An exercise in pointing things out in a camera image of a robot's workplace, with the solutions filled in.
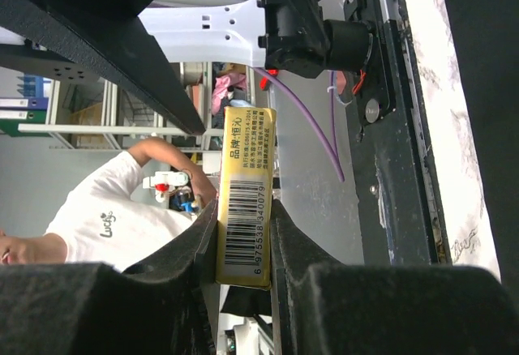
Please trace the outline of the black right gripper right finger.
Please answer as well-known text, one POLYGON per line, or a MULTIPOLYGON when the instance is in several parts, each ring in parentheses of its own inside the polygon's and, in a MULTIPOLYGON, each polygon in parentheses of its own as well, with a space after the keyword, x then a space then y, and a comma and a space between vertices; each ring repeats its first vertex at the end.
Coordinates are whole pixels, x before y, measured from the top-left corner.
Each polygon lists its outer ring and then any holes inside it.
POLYGON ((515 354, 518 313, 477 267, 347 266, 278 200, 270 221, 278 354, 515 354))

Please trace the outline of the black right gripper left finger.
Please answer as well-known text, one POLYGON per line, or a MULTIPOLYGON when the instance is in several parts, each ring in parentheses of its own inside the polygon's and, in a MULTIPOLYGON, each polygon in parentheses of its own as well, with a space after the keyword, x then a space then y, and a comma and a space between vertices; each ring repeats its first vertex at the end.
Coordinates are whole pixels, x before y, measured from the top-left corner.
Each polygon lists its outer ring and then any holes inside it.
POLYGON ((4 354, 213 354, 217 204, 117 272, 102 263, 1 270, 4 354))

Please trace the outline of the red playing card box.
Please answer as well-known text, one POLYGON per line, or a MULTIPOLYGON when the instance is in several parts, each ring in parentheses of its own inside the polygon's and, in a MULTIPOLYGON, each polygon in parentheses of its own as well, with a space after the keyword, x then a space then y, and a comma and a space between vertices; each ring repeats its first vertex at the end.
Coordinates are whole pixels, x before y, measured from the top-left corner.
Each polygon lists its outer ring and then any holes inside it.
POLYGON ((270 218, 277 112, 228 107, 218 194, 216 280, 271 286, 270 218))

